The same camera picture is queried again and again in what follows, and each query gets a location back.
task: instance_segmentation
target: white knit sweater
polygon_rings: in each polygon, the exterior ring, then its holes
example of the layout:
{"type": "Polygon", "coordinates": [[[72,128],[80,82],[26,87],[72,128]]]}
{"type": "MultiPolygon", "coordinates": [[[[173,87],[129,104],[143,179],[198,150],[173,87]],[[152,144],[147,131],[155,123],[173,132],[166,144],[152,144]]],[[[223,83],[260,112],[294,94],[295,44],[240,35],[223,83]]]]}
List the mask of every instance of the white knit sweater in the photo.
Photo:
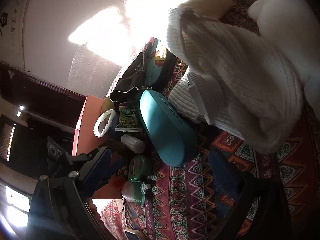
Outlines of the white knit sweater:
{"type": "MultiPolygon", "coordinates": [[[[187,68],[186,73],[174,86],[169,95],[169,102],[177,109],[177,111],[183,116],[190,119],[192,122],[201,123],[206,122],[203,115],[198,111],[196,104],[194,103],[191,95],[188,92],[188,77],[187,74],[190,68],[187,68]]],[[[224,107],[216,116],[214,120],[214,126],[227,131],[241,139],[242,135],[239,133],[235,126],[228,110],[224,107]]]]}
{"type": "MultiPolygon", "coordinates": [[[[223,123],[261,153],[279,149],[300,117],[302,93],[292,66],[274,47],[248,30],[188,7],[171,10],[167,43],[193,71],[217,79],[225,97],[218,127],[223,123]]],[[[183,82],[169,97],[179,112],[179,101],[191,98],[183,82]]]]}

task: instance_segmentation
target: window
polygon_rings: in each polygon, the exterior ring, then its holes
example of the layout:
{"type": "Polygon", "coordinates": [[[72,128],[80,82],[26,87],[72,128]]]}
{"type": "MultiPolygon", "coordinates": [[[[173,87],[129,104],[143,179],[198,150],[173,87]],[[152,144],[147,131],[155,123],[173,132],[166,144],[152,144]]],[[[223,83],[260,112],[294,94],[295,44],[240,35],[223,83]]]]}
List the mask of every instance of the window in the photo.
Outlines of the window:
{"type": "Polygon", "coordinates": [[[7,123],[4,124],[0,137],[0,158],[9,161],[11,143],[15,127],[7,123]]]}
{"type": "Polygon", "coordinates": [[[5,187],[7,202],[11,204],[7,209],[7,220],[16,227],[26,227],[28,224],[29,199],[25,195],[5,187]]]}

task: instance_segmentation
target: patterned rug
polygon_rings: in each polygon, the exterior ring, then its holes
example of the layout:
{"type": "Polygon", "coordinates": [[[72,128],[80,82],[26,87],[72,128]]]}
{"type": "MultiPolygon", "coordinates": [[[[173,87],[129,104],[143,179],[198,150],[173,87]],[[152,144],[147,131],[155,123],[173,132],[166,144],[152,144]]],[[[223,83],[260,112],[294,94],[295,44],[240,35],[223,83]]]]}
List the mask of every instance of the patterned rug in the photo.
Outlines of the patterned rug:
{"type": "MultiPolygon", "coordinates": [[[[233,8],[222,22],[259,33],[247,16],[248,7],[256,0],[233,0],[233,8]]],[[[177,61],[163,94],[168,97],[187,66],[177,61]]],[[[101,212],[106,227],[117,239],[126,239],[125,228],[142,231],[148,239],[210,239],[219,222],[233,205],[219,185],[213,184],[208,153],[215,148],[240,171],[258,178],[281,179],[288,199],[292,225],[297,228],[320,200],[320,123],[312,109],[305,105],[301,119],[290,137],[273,155],[262,155],[239,138],[206,124],[193,125],[198,135],[199,155],[179,168],[165,165],[152,153],[152,192],[144,205],[125,203],[119,212],[116,202],[101,212]]],[[[258,207],[254,201],[239,235],[248,231],[258,207]]]]}

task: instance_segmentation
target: white bottle cap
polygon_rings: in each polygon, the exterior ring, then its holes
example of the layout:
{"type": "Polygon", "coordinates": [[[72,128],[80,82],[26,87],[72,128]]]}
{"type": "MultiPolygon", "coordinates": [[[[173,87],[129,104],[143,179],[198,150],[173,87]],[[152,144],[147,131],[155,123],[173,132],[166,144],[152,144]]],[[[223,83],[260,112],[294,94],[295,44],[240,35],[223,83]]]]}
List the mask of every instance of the white bottle cap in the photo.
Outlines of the white bottle cap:
{"type": "Polygon", "coordinates": [[[144,190],[149,190],[149,189],[151,189],[151,184],[150,183],[144,184],[143,188],[144,188],[144,190]]]}

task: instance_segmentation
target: metal knob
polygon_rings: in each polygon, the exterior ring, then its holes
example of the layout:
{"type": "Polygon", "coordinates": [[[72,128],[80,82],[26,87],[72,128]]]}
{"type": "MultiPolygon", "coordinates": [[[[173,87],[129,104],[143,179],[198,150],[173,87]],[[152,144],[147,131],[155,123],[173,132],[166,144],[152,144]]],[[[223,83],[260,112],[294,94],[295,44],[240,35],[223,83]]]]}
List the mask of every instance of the metal knob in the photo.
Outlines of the metal knob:
{"type": "Polygon", "coordinates": [[[69,177],[70,178],[75,178],[76,176],[78,176],[79,172],[78,171],[72,171],[69,173],[69,177]]]}
{"type": "Polygon", "coordinates": [[[40,181],[44,181],[46,179],[47,179],[47,175],[41,175],[39,178],[40,181]]]}

